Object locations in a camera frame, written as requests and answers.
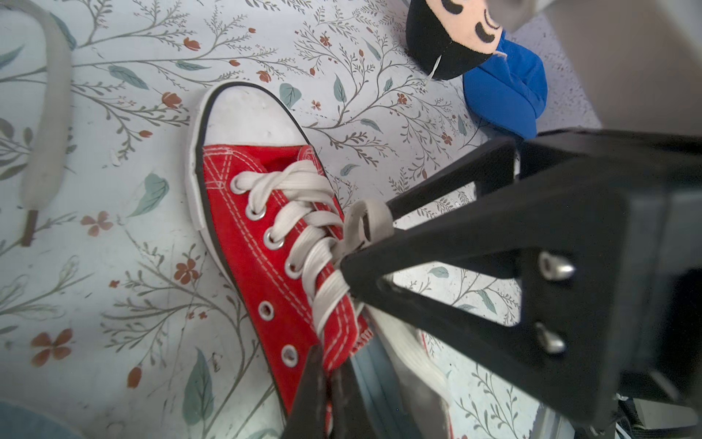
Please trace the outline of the blue cap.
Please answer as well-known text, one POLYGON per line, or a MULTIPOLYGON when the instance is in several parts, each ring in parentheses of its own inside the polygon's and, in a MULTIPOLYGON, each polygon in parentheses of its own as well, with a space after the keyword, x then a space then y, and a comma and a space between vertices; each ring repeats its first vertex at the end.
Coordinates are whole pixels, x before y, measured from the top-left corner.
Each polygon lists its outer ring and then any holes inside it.
POLYGON ((521 139, 537 136, 548 100, 544 64, 533 51, 501 38, 497 52, 463 75, 466 106, 521 139))

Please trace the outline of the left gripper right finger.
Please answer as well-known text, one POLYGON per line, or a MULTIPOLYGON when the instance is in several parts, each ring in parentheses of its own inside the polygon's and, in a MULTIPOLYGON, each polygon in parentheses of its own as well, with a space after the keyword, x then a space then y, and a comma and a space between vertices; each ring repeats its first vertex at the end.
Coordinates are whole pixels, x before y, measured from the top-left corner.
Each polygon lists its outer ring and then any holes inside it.
POLYGON ((331 373, 332 438, 377 439, 351 360, 331 373))

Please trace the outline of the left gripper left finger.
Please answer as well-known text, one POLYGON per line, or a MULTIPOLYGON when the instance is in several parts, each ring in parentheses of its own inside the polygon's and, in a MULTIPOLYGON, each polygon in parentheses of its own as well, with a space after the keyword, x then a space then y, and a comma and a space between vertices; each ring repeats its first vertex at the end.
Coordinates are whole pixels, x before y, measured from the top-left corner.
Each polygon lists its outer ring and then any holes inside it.
POLYGON ((326 422, 327 373, 323 364, 323 349, 316 345, 308 353, 281 439, 326 439, 326 422))

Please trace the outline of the plush doll head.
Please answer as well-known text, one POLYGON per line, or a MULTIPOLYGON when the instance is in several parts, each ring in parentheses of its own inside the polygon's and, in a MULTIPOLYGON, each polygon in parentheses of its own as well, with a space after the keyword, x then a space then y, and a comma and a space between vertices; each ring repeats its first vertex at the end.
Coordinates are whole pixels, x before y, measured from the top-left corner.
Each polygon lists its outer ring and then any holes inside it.
POLYGON ((504 28, 484 0, 411 0, 407 53, 433 80, 452 80, 497 51, 504 28))

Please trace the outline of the red canvas sneaker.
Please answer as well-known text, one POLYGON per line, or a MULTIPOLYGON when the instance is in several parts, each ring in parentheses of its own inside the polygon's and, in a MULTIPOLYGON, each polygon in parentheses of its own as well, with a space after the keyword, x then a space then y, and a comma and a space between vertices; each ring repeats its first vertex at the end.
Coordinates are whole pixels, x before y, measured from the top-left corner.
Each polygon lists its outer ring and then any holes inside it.
POLYGON ((27 210, 27 221, 21 245, 29 247, 37 228, 38 214, 59 193, 67 161, 71 107, 71 49, 57 21, 48 11, 32 1, 3 1, 34 18, 40 24, 46 42, 47 82, 44 102, 34 146, 20 190, 20 199, 27 210))
MULTIPOLYGON (((248 82, 210 88, 186 153, 192 221, 241 296, 288 419, 312 347, 331 373, 380 331, 371 307, 352 296, 341 260, 393 233, 387 206, 342 210, 300 124, 270 91, 248 82)), ((422 438, 449 438, 440 420, 422 438)))

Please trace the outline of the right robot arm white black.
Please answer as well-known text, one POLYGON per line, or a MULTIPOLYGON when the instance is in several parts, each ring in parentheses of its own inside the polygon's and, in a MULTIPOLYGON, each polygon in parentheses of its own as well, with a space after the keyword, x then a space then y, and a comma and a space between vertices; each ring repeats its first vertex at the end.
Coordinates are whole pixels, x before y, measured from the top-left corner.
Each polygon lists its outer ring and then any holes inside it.
POLYGON ((619 395, 701 407, 701 5, 494 1, 542 12, 601 121, 495 139, 387 203, 347 215, 341 263, 371 311, 422 329, 571 422, 615 435, 619 395), (497 325, 394 285, 442 262, 522 286, 497 325))

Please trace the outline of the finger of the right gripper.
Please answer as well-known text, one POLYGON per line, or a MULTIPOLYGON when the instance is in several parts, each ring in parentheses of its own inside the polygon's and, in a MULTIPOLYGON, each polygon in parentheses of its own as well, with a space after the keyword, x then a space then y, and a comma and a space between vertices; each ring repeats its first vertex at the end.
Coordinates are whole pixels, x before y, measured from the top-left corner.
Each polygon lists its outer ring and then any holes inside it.
POLYGON ((422 183, 387 202, 393 219, 399 219, 470 183, 478 197, 509 186, 514 181, 516 142, 497 137, 459 158, 422 183))
MULTIPOLYGON (((392 285, 424 294, 501 325, 517 323, 521 290, 514 279, 500 280, 446 263, 424 263, 386 275, 392 285)), ((380 342, 362 355, 356 370, 367 388, 364 396, 380 420, 383 395, 400 391, 400 406, 420 428, 446 420, 451 428, 571 428, 573 424, 524 391, 479 366, 434 336, 384 312, 369 312, 380 342)))

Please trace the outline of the light blue insole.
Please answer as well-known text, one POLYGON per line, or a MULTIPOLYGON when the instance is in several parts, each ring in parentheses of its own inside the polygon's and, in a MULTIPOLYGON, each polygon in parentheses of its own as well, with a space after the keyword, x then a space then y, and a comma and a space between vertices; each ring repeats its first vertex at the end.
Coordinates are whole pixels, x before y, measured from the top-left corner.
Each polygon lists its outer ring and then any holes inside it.
POLYGON ((351 361, 378 438, 422 438, 413 417, 403 408, 400 381, 380 339, 373 338, 351 361))
POLYGON ((82 439, 74 429, 41 413, 1 402, 1 439, 82 439))

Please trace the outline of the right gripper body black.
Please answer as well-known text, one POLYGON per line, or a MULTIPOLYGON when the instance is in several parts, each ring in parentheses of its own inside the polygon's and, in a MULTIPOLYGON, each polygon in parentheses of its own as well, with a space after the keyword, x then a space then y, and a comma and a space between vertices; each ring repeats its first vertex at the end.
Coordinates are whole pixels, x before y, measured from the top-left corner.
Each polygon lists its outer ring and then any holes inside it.
POLYGON ((521 149, 515 384, 603 428, 614 396, 701 407, 701 140, 556 131, 521 149))

